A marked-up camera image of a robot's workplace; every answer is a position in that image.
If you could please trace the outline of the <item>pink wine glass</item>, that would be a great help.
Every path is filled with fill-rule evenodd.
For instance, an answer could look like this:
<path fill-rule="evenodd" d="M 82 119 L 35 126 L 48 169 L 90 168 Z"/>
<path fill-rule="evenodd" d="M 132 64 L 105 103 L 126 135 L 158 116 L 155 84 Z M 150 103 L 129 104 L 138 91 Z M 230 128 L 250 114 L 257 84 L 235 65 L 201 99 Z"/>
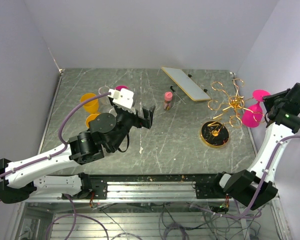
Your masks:
<path fill-rule="evenodd" d="M 256 104 L 248 108 L 244 108 L 242 116 L 242 124 L 249 128 L 256 128 L 263 121 L 264 113 L 261 103 L 264 101 L 263 97 L 270 96 L 271 94 L 263 89 L 257 89 L 252 93 L 252 98 L 256 100 Z"/>
<path fill-rule="evenodd" d="M 128 89 L 129 87 L 126 85 L 119 85 L 115 87 L 115 90 L 117 91 L 121 91 L 122 89 Z"/>

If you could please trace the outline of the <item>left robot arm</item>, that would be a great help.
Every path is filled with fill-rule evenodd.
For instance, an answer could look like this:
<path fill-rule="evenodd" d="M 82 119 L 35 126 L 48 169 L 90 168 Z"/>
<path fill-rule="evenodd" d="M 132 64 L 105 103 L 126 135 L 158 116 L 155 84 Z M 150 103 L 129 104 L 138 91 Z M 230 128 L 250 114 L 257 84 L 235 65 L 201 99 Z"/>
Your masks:
<path fill-rule="evenodd" d="M 89 122 L 89 128 L 71 137 L 54 149 L 20 161 L 0 159 L 0 200 L 5 204 L 23 202 L 40 195 L 70 195 L 77 199 L 88 198 L 95 186 L 86 173 L 54 176 L 53 173 L 75 168 L 123 150 L 129 140 L 131 128 L 150 129 L 156 107 L 144 107 L 143 116 L 114 107 L 116 115 L 102 113 Z"/>

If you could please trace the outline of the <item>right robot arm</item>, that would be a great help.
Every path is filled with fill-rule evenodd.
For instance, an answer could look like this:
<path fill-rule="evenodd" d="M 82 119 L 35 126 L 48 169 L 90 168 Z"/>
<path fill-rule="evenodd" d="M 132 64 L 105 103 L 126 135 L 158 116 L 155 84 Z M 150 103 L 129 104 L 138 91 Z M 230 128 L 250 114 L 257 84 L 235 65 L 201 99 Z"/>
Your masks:
<path fill-rule="evenodd" d="M 233 198 L 249 210 L 256 210 L 278 193 L 275 174 L 290 140 L 300 129 L 300 83 L 276 94 L 263 90 L 253 92 L 266 109 L 266 131 L 263 143 L 248 169 L 237 173 L 221 172 L 203 176 L 195 185 L 197 199 Z"/>

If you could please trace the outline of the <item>orange wine glass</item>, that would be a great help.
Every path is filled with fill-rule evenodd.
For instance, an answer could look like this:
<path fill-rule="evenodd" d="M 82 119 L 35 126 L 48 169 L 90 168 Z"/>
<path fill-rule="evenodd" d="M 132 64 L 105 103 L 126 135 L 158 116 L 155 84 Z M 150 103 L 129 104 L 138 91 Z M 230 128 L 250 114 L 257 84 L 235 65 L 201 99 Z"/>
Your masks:
<path fill-rule="evenodd" d="M 97 95 L 95 93 L 86 93 L 81 96 L 80 102 L 83 103 L 84 101 L 94 98 L 96 96 Z M 99 110 L 99 100 L 94 99 L 92 101 L 89 101 L 85 105 L 83 105 L 83 108 L 86 112 L 90 114 L 96 114 Z"/>
<path fill-rule="evenodd" d="M 90 114 L 86 120 L 85 120 L 85 125 L 87 128 L 89 128 L 89 123 L 93 120 L 95 120 L 98 116 L 100 115 L 100 113 L 93 113 L 93 114 Z"/>

